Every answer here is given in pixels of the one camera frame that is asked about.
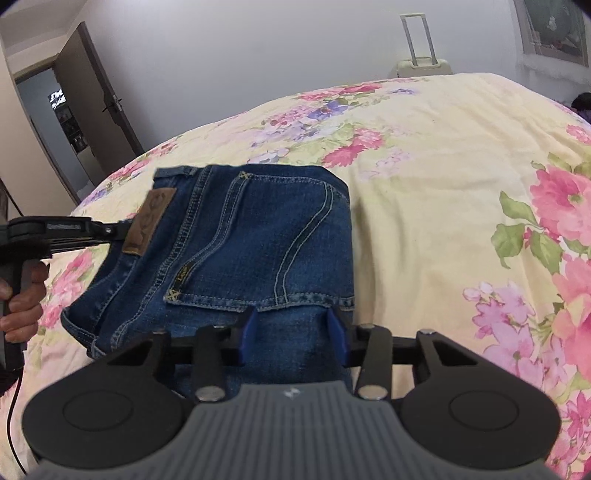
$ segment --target picture frame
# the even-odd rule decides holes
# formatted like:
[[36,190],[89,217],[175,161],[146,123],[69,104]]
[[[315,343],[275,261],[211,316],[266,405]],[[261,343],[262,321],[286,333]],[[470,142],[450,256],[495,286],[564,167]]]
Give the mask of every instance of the picture frame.
[[589,67],[583,13],[571,0],[514,0],[523,51]]

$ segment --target back pocket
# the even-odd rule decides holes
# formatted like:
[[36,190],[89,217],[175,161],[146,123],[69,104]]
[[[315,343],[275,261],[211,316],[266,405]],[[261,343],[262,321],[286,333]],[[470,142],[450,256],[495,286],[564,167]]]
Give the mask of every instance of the back pocket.
[[352,309],[347,199],[314,178],[240,172],[213,239],[181,266],[165,301],[236,312],[249,305]]

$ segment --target ceiling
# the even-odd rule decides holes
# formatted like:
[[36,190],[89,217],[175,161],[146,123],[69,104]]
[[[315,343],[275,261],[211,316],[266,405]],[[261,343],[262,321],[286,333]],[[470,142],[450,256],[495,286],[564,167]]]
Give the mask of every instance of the ceiling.
[[86,0],[18,0],[0,17],[7,53],[65,34]]

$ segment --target gray ribbed surface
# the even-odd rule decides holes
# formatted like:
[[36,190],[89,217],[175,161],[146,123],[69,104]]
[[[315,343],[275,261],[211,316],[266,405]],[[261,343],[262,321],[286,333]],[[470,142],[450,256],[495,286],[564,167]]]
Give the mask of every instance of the gray ribbed surface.
[[181,433],[142,462],[103,472],[74,471],[42,462],[27,478],[556,480],[558,477],[541,461],[506,472],[474,471],[451,465],[410,439],[389,405],[359,400],[346,391],[342,382],[331,382],[294,387],[246,385],[230,402],[195,408]]

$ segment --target leather patch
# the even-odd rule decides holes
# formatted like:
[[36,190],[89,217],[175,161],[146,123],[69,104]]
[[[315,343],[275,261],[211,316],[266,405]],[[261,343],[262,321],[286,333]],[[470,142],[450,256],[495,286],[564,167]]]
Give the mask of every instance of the leather patch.
[[122,248],[123,253],[141,257],[146,252],[156,227],[176,191],[177,189],[173,188],[163,188],[148,192],[127,232]]

